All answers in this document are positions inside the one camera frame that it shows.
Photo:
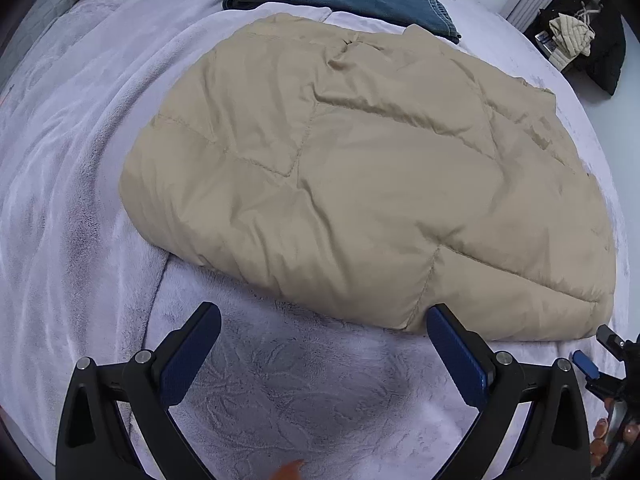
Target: blue gripper pad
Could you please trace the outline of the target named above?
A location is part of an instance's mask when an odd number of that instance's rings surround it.
[[[583,374],[587,376],[587,379],[596,380],[600,377],[600,370],[591,359],[589,359],[582,350],[576,350],[571,357],[574,365]]]
[[[220,311],[213,303],[203,303],[196,311],[197,322],[193,326],[190,320],[176,332],[188,330],[186,338],[178,347],[160,374],[159,393],[160,402],[166,408],[179,404],[193,383],[204,359],[209,355],[213,343],[216,342],[222,328]]]
[[[436,306],[427,310],[427,333],[454,383],[469,405],[482,410],[488,400],[487,376],[471,350]]]

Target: lavender blanket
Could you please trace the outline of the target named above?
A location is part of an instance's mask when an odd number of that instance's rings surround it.
[[[500,17],[467,0],[440,1],[463,35],[460,48],[558,96],[558,115],[607,201],[618,247],[613,326],[625,333],[622,213],[579,102]],[[188,66],[239,27],[286,11],[358,30],[402,30],[284,4],[219,12],[221,2],[82,0],[0,94],[0,405],[53,461],[76,359],[88,354],[104,364],[154,348],[210,300],[223,331],[173,414],[214,475],[261,480],[304,458],[305,480],[428,479],[475,415],[428,339],[319,317],[168,259],[122,209],[117,181],[139,129]],[[593,340],[494,346],[542,363],[582,348],[601,368],[616,369]],[[593,422],[601,407],[586,400]],[[131,427],[145,466],[159,476]]]

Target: beige puffer jacket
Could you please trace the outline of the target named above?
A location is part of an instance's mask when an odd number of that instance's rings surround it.
[[[152,244],[322,314],[419,331],[443,302],[485,338],[580,338],[615,250],[555,110],[415,25],[278,14],[176,83],[120,195]]]

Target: orange object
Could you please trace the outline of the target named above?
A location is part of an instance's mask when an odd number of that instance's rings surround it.
[[[299,468],[304,462],[304,460],[295,460],[285,464],[269,480],[302,480]]]

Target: metal screw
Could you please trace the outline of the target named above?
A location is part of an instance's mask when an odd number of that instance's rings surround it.
[[[84,370],[88,368],[90,364],[91,364],[91,359],[89,359],[88,357],[81,357],[78,359],[78,362],[76,363],[76,368],[78,370]]]
[[[136,362],[143,365],[151,359],[151,352],[149,350],[141,350],[136,354]]]
[[[567,359],[558,359],[558,368],[563,372],[571,370],[571,363]]]
[[[495,355],[495,359],[501,365],[510,365],[511,363],[513,363],[513,356],[509,352],[498,352]]]

